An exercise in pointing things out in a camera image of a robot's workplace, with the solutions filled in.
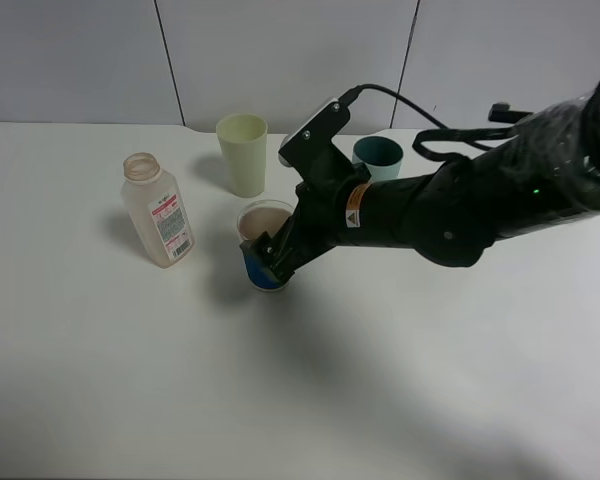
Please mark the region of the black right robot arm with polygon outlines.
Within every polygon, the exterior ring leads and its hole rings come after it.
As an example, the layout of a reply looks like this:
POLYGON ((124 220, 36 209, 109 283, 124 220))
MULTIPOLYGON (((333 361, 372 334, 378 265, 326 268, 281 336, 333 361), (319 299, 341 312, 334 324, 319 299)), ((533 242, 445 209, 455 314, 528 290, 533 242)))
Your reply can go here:
POLYGON ((491 111, 488 129, 435 124, 412 144, 437 164, 419 177, 373 181, 333 143, 362 92, 329 101, 279 149, 301 178, 281 229, 241 243, 274 284, 338 246, 407 248, 469 267, 495 242, 600 214, 600 81, 541 112, 491 111))

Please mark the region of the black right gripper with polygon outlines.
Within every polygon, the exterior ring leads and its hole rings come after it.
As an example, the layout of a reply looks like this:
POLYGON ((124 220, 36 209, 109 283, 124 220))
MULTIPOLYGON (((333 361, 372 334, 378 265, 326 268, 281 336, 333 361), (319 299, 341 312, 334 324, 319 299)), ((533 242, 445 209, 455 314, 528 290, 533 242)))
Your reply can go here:
POLYGON ((344 222, 345 204, 353 189, 370 180, 362 164, 346 171, 319 166, 310 180, 296 188, 298 204, 271 236, 264 228, 240 222, 240 250, 251 283, 287 283, 293 271, 283 265, 305 265, 335 247, 344 222))

